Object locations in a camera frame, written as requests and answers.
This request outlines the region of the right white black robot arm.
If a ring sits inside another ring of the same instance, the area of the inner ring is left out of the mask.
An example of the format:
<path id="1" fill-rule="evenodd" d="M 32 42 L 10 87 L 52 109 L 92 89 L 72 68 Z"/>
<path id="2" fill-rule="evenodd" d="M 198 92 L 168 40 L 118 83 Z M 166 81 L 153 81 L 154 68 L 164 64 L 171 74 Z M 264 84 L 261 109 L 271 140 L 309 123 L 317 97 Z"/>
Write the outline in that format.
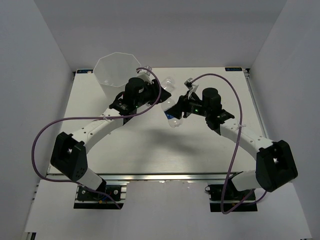
<path id="1" fill-rule="evenodd" d="M 240 125 L 223 109 L 221 96 L 215 88 L 204 89 L 201 98 L 195 93 L 182 95 L 165 113 L 176 119 L 187 118 L 190 114 L 204 117 L 212 131 L 238 144 L 254 158 L 254 170 L 234 174 L 228 180 L 225 192 L 233 200 L 242 196 L 245 190 L 264 189 L 271 193 L 298 176 L 289 144 L 284 140 L 265 138 Z"/>

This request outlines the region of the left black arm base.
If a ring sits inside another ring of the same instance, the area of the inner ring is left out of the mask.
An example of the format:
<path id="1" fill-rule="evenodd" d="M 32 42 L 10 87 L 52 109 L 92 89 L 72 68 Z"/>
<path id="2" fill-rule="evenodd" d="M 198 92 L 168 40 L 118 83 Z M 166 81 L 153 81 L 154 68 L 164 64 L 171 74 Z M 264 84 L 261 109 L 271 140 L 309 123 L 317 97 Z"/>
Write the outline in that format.
<path id="1" fill-rule="evenodd" d="M 94 193 L 79 185 L 76 190 L 73 208 L 81 210 L 120 210 L 126 199 L 127 181 L 108 181 L 105 193 Z"/>

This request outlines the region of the clear bottle blue cap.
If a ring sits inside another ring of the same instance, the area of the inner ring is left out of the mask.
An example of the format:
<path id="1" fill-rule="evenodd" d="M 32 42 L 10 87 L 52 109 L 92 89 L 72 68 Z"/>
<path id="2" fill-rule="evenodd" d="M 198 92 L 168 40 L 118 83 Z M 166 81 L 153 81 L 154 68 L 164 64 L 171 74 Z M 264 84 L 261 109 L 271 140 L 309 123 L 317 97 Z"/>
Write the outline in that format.
<path id="1" fill-rule="evenodd" d="M 168 113 L 167 110 L 169 110 L 171 107 L 175 105 L 175 101 L 171 98 L 168 98 L 161 104 L 161 108 L 167 118 L 168 124 L 171 128 L 180 127 L 183 124 L 183 119 L 176 118 L 171 113 Z"/>

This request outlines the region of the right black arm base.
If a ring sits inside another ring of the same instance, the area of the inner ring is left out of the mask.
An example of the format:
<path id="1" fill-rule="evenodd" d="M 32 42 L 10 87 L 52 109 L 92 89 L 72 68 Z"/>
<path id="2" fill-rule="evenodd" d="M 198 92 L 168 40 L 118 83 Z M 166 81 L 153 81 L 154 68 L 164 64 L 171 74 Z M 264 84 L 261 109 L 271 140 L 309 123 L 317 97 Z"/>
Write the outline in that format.
<path id="1" fill-rule="evenodd" d="M 209 206 L 212 213 L 221 212 L 221 196 L 222 196 L 223 184 L 210 184 L 205 187 L 204 191 L 209 195 Z M 224 211 L 229 211 L 232 207 L 244 199 L 246 195 L 250 193 L 250 190 L 237 191 L 231 187 L 227 187 L 224 195 Z M 240 206 L 238 206 L 234 212 L 257 212 L 258 207 L 255 203 L 256 196 L 252 193 Z"/>

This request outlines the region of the clear crushed bottle no label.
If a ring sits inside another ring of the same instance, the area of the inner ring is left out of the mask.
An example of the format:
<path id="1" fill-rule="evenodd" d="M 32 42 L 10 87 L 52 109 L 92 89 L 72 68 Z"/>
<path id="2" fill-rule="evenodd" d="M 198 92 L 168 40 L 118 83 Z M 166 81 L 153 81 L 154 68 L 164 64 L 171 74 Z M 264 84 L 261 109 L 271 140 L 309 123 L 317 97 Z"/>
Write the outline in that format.
<path id="1" fill-rule="evenodd" d="M 169 93 L 172 93 L 175 90 L 175 80 L 168 76 L 161 82 L 161 87 Z"/>

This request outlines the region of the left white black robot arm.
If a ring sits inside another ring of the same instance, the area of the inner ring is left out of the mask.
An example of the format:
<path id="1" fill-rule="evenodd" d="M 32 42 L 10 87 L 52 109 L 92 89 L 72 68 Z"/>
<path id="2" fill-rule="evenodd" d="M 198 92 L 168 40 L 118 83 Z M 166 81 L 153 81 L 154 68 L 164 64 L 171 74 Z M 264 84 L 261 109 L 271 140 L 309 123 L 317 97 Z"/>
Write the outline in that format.
<path id="1" fill-rule="evenodd" d="M 158 84 L 156 80 L 148 83 L 139 77 L 130 78 L 124 91 L 115 96 L 101 115 L 101 120 L 94 120 L 73 133 L 61 132 L 57 136 L 51 165 L 72 182 L 87 187 L 94 199 L 103 198 L 107 183 L 88 167 L 87 154 L 106 135 L 130 121 L 138 108 L 162 103 L 171 97 L 171 92 L 165 83 Z"/>

